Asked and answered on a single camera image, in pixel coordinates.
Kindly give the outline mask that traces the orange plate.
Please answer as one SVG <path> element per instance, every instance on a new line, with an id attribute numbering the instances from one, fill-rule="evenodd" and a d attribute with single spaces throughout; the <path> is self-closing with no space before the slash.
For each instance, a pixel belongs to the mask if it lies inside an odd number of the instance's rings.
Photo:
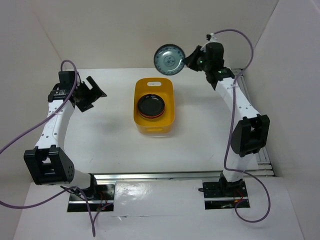
<path id="1" fill-rule="evenodd" d="M 144 114 L 143 112 L 140 112 L 140 111 L 138 113 L 143 118 L 156 119 L 156 118 L 159 118 L 164 113 L 164 111 L 162 111 L 162 112 L 160 112 L 159 114 L 156 114 L 156 115 L 148 115 L 148 114 Z"/>

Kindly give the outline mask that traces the blue patterned plate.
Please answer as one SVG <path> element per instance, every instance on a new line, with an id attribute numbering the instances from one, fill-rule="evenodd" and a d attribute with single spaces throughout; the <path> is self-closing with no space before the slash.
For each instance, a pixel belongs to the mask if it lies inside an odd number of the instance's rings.
<path id="1" fill-rule="evenodd" d="M 185 67 L 184 51 L 175 44 L 165 44 L 159 47 L 153 57 L 155 69 L 165 75 L 173 76 L 180 73 Z"/>

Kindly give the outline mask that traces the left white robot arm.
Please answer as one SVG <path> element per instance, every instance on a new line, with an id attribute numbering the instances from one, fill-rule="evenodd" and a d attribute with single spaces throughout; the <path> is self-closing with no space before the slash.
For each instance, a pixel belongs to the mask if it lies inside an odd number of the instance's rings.
<path id="1" fill-rule="evenodd" d="M 36 185 L 76 186 L 88 200 L 97 197 L 99 187 L 92 173 L 76 170 L 65 153 L 65 137 L 75 108 L 85 112 L 93 103 L 106 97 L 91 76 L 81 81 L 74 71 L 60 71 L 59 82 L 48 95 L 48 117 L 33 149 L 26 150 L 23 159 Z"/>

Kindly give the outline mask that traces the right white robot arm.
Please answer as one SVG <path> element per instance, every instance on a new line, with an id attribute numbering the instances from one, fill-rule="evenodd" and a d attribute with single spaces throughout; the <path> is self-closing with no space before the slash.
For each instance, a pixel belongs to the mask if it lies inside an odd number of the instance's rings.
<path id="1" fill-rule="evenodd" d="M 231 111 L 231 127 L 219 177 L 218 190 L 230 196 L 242 186 L 244 172 L 250 161 L 267 143 L 270 119 L 259 113 L 238 85 L 232 71 L 224 66 L 224 47 L 217 41 L 197 46 L 184 59 L 191 70 L 203 71 L 206 80 L 219 93 Z"/>

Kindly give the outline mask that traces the black plate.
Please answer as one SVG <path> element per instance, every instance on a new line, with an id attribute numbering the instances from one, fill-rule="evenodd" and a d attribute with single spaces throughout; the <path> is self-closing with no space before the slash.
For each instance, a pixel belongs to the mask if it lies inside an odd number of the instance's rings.
<path id="1" fill-rule="evenodd" d="M 154 116 L 165 110 L 165 102 L 159 95 L 146 94 L 138 100 L 137 110 L 138 112 Z"/>

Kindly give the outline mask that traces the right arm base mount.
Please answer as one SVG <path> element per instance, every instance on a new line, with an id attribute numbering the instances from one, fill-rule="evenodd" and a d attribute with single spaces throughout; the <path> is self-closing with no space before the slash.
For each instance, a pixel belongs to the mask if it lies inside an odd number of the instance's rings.
<path id="1" fill-rule="evenodd" d="M 223 191 L 219 182 L 203 182 L 198 191 L 203 194 L 206 210 L 250 208 L 246 184 L 242 181 L 239 186 Z"/>

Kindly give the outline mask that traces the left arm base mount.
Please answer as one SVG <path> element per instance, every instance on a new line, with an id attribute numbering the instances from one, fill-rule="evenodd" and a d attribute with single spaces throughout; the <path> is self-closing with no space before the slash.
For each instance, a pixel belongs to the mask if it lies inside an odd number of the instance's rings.
<path id="1" fill-rule="evenodd" d="M 97 184 L 93 187 L 82 189 L 88 200 L 91 212 L 113 212 L 115 198 L 115 183 Z M 68 213 L 88 212 L 87 202 L 84 195 L 78 190 L 69 190 Z"/>

